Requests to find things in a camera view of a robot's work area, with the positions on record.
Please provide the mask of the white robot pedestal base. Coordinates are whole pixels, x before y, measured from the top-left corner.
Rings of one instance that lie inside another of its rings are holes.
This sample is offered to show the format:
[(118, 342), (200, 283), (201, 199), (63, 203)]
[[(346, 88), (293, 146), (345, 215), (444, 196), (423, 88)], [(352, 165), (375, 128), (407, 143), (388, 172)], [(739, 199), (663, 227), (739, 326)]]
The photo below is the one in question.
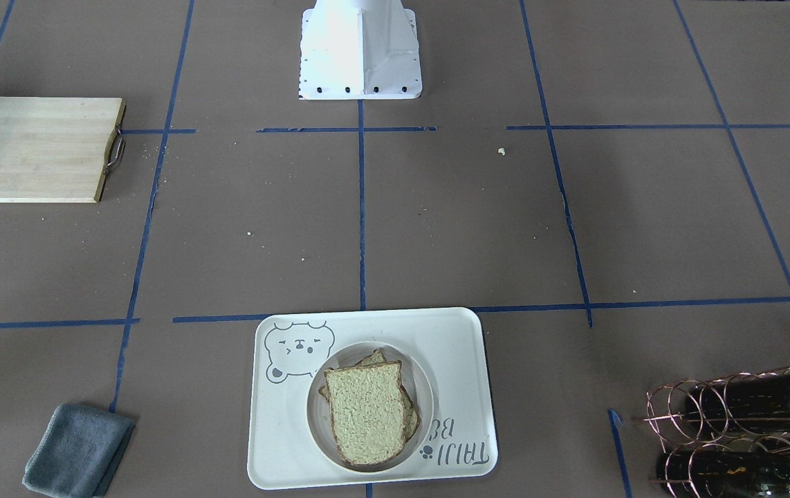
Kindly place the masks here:
[(301, 26), (300, 99), (423, 93), (416, 16), (401, 1), (317, 1), (302, 13)]

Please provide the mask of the wooden cutting board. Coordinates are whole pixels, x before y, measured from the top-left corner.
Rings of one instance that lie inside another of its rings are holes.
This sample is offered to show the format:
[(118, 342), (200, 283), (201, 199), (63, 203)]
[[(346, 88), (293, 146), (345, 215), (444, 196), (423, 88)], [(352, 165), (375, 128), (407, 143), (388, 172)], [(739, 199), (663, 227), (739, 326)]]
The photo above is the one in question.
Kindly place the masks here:
[(125, 142), (122, 98), (0, 95), (0, 203), (97, 203)]

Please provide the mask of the folded grey cloth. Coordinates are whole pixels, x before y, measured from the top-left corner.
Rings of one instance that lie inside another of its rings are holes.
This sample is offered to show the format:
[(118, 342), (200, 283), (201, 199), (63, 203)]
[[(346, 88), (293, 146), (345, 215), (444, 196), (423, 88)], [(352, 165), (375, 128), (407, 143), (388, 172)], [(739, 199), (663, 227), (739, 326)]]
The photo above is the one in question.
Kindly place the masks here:
[(56, 407), (25, 466), (22, 485), (50, 497), (104, 497), (136, 423), (81, 404)]

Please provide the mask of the cream bear tray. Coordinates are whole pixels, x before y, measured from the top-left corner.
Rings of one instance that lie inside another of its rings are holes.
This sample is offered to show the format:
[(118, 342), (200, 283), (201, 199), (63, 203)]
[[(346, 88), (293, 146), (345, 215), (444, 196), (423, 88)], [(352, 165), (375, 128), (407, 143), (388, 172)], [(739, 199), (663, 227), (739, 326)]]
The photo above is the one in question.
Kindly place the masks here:
[[(389, 472), (348, 472), (320, 454), (309, 432), (307, 394), (341, 347), (404, 348), (432, 382), (428, 433)], [(246, 470), (264, 490), (474, 478), (497, 464), (497, 433), (480, 319), (466, 308), (272, 315), (256, 330)]]

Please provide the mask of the dark wine bottle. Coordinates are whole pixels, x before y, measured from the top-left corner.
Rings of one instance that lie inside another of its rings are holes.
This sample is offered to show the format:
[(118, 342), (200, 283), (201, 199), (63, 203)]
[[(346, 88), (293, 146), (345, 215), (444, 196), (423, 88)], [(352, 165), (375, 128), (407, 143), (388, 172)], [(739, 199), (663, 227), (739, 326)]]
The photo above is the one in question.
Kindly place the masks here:
[(790, 372), (696, 388), (685, 399), (682, 419), (711, 433), (790, 433)]
[(790, 497), (790, 437), (696, 438), (665, 445), (651, 482), (671, 497)]

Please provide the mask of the white round plate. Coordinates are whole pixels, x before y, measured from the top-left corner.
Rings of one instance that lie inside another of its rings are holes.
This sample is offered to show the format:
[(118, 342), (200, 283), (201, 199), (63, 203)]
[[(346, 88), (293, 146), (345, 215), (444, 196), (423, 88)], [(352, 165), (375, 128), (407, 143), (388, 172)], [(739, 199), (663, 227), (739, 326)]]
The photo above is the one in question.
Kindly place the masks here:
[[(331, 431), (331, 413), (329, 403), (320, 397), (318, 389), (324, 382), (324, 370), (328, 368), (346, 367), (354, 365), (365, 356), (369, 356), (376, 348), (381, 348), (390, 360), (399, 360), (402, 363), (402, 384), (407, 389), (409, 396), (414, 401), (418, 412), (420, 425), (413, 438), (405, 444), (404, 450), (389, 463), (368, 468), (358, 468), (346, 464), (339, 456)], [(429, 432), (431, 416), (436, 407), (436, 398), (433, 394), (432, 382), (419, 360), (414, 359), (407, 350), (381, 342), (358, 342), (348, 344), (335, 350), (331, 357), (322, 365), (315, 375), (307, 394), (306, 418), (309, 432), (319, 449), (320, 454), (335, 464), (335, 467), (348, 472), (379, 474), (389, 472), (401, 466), (411, 456), (411, 453), (420, 447), (421, 441)]]

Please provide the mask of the bottom toast slice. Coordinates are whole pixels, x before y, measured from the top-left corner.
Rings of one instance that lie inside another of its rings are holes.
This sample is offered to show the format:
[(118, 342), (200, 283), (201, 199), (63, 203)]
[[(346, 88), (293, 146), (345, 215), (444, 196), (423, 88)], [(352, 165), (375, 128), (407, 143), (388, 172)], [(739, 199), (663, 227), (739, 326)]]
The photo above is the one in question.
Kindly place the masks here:
[[(369, 356), (363, 357), (363, 359), (359, 360), (359, 362), (354, 363), (354, 365), (348, 365), (346, 367), (338, 367), (338, 368), (328, 368), (325, 369), (324, 372), (327, 371), (340, 371), (341, 369), (346, 368), (356, 368), (356, 367), (367, 367), (373, 365), (382, 365), (383, 363), (395, 362), (395, 360), (390, 360), (388, 357), (385, 356), (383, 350), (381, 348), (376, 348), (373, 350)], [(331, 400), (331, 395), (329, 395), (329, 388), (327, 387), (327, 382), (324, 381), (319, 389), (318, 393), (320, 397), (322, 397), (326, 403)], [(401, 402), (405, 408), (405, 413), (407, 414), (407, 419), (405, 419), (405, 441), (413, 438), (414, 433), (417, 431), (420, 425), (420, 419), (417, 410), (414, 406), (414, 401), (408, 394), (407, 389), (404, 387), (404, 384), (401, 384)]]

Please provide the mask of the bread slice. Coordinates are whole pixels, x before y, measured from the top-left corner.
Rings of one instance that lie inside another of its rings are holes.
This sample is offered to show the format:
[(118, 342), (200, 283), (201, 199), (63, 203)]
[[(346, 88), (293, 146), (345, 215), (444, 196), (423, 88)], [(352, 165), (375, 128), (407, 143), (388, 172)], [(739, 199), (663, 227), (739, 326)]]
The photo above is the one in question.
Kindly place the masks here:
[(331, 431), (346, 464), (383, 465), (404, 450), (408, 415), (401, 373), (399, 360), (324, 372)]

